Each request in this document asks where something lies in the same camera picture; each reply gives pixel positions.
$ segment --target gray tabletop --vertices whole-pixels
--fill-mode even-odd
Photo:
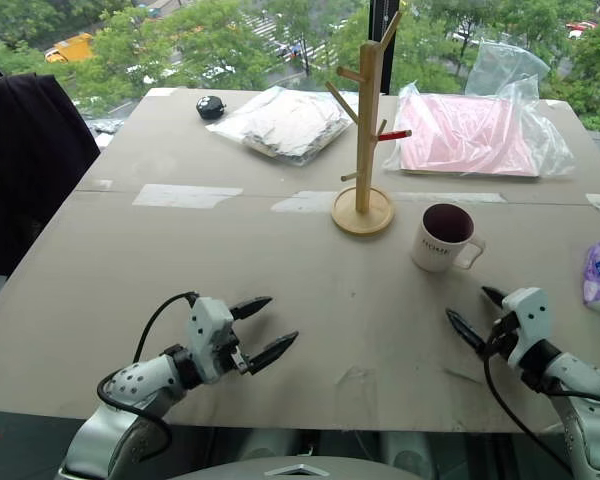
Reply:
[[[177,89],[169,96],[145,98],[78,189],[133,193],[147,183],[160,183],[239,187],[245,194],[289,196],[302,190],[340,190],[340,176],[355,169],[354,127],[349,127],[310,166],[288,166],[207,131],[195,104],[209,93],[219,95],[227,104],[227,112],[231,112],[258,92]],[[396,105],[396,97],[381,97],[378,118],[386,118],[392,125]],[[376,149],[373,181],[392,191],[489,192],[499,193],[511,203],[588,205],[585,195],[600,193],[600,151],[568,104],[543,102],[540,109],[555,123],[574,153],[576,169],[569,177],[388,174],[381,164],[391,155],[395,143],[381,142]]]
[[[548,193],[580,198],[600,184],[597,151],[580,160],[593,162],[588,176],[563,183],[473,184],[377,172],[375,183],[397,192],[396,218],[384,234],[359,239],[334,226],[324,199],[307,209],[280,206],[299,190],[341,188],[338,175],[351,170],[351,132],[307,167],[276,165],[208,136],[195,113],[182,113],[188,108],[182,98],[173,103],[201,93],[146,98],[9,279],[0,294],[1,411],[89,416],[96,383],[131,362],[154,309],[190,289],[228,303],[274,297],[261,315],[236,325],[246,352],[291,330],[300,336],[255,377],[231,374],[193,391],[169,414],[175,423],[515,431],[490,397],[481,363],[444,315],[452,307],[486,334],[498,312],[480,296],[481,285],[545,288],[554,314],[551,340],[600,367],[600,314],[582,305],[582,266],[587,248],[600,240],[600,212],[586,199],[561,205]],[[163,134],[184,131],[186,116],[190,133],[150,137],[149,120],[160,112],[152,125]],[[191,145],[186,160],[182,143],[197,136],[205,140]],[[153,161],[149,151],[157,155]],[[597,168],[599,175],[592,173]],[[94,179],[112,183],[106,191],[85,191]],[[137,202],[142,182],[242,191],[213,207],[157,207]],[[429,274],[408,256],[419,218],[435,200],[405,194],[416,184],[425,192],[519,195],[520,202],[458,196],[486,252],[470,271]],[[520,189],[546,194],[546,201],[525,202]],[[186,318],[185,305],[167,310],[145,358],[186,344]],[[496,365],[494,376],[534,430],[557,423],[549,402],[506,367]]]

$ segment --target wooden peg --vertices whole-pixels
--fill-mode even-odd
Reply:
[[[348,181],[348,180],[353,180],[353,179],[354,179],[354,178],[356,178],[357,176],[358,176],[358,172],[353,172],[353,173],[350,173],[349,175],[342,175],[342,176],[340,177],[340,181],[342,181],[342,182],[346,182],[346,181]]]
[[[336,73],[341,77],[348,78],[354,82],[364,82],[364,77],[362,75],[360,75],[358,72],[354,72],[353,70],[349,70],[348,68],[338,67],[336,68]]]
[[[387,119],[383,118],[382,123],[380,123],[380,128],[378,129],[378,135],[377,135],[378,137],[380,135],[382,135],[382,132],[384,132],[384,127],[386,127],[386,126],[387,126]]]
[[[334,87],[333,83],[331,83],[331,82],[327,82],[325,85],[327,87],[327,90],[329,90],[331,92],[331,95],[333,95],[333,97],[337,100],[337,102],[340,104],[340,106],[342,108],[344,108],[344,111],[347,112],[349,117],[351,117],[351,120],[353,120],[353,123],[355,123],[357,125],[358,124],[358,115],[356,115],[356,112],[353,111],[353,109],[349,106],[347,101],[344,98],[342,98],[342,95],[340,95],[340,92],[338,92],[338,89],[336,87]]]
[[[380,48],[382,49],[383,53],[389,46],[389,43],[391,42],[393,35],[396,33],[396,29],[398,28],[398,23],[400,23],[401,17],[402,17],[402,12],[396,12],[396,14],[393,16],[393,19],[391,20],[391,23],[387,27],[387,30],[384,32],[384,35],[382,36],[382,40],[380,40]]]

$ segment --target pink cloth in plastic bag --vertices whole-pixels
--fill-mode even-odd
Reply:
[[[508,100],[408,95],[398,121],[413,130],[400,140],[400,167],[410,171],[539,175]]]

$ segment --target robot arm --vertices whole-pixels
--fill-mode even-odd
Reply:
[[[232,329],[235,320],[256,313],[270,300],[259,297],[229,309],[221,300],[196,298],[187,322],[188,348],[174,345],[100,382],[98,396],[103,402],[76,433],[56,480],[115,480],[130,463],[168,447],[171,433],[161,417],[187,390],[215,383],[234,369],[253,375],[277,360],[298,332],[278,338],[249,358],[240,351]]]
[[[549,396],[564,425],[574,477],[600,479],[600,369],[547,340],[551,316],[543,290],[523,288],[510,295],[489,287],[483,290],[504,312],[489,341],[485,343],[459,314],[447,310],[451,324],[480,357],[499,353],[527,386]],[[573,392],[598,400],[571,396]]]

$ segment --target wooden mug tree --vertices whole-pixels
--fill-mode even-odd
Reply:
[[[351,120],[358,125],[358,161],[357,170],[340,179],[344,182],[355,178],[356,185],[345,188],[333,203],[331,216],[342,230],[354,235],[373,235],[389,226],[393,219],[394,208],[391,198],[377,187],[371,186],[373,153],[379,141],[395,140],[411,135],[408,130],[383,133],[387,124],[382,120],[376,133],[378,121],[378,100],[384,51],[398,28],[402,13],[396,12],[387,27],[382,40],[367,40],[360,46],[360,73],[344,67],[338,67],[337,74],[358,82],[359,115],[342,98],[336,87],[327,82],[327,89],[335,97]]]

